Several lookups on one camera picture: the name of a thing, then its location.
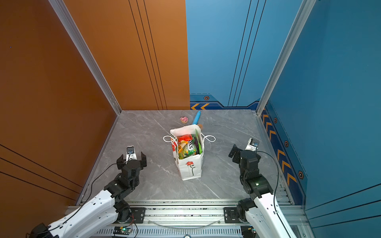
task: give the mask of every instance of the blue cylindrical object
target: blue cylindrical object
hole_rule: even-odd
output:
[[[201,111],[198,111],[197,114],[196,114],[196,116],[195,116],[195,118],[194,118],[194,120],[193,120],[192,125],[196,125],[196,124],[197,124],[197,122],[198,122],[199,119],[200,119],[200,115],[201,115]]]

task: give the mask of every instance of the white paper bag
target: white paper bag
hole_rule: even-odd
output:
[[[195,130],[197,130],[197,134],[199,138],[197,140],[201,144],[202,153],[201,155],[192,155],[184,159],[179,159],[178,154],[178,140],[177,137],[183,136],[186,134],[196,134]],[[202,166],[202,159],[204,157],[204,140],[207,139],[210,142],[216,141],[216,138],[214,136],[205,136],[201,133],[201,129],[197,125],[189,125],[184,126],[177,129],[170,130],[171,136],[164,136],[163,140],[165,142],[171,142],[172,144],[172,151],[173,151],[173,157],[174,161],[176,163],[176,166],[180,172],[180,176],[182,180],[188,180],[188,179],[196,179],[201,177],[201,166]],[[208,139],[208,137],[213,137],[214,140],[211,141]]]

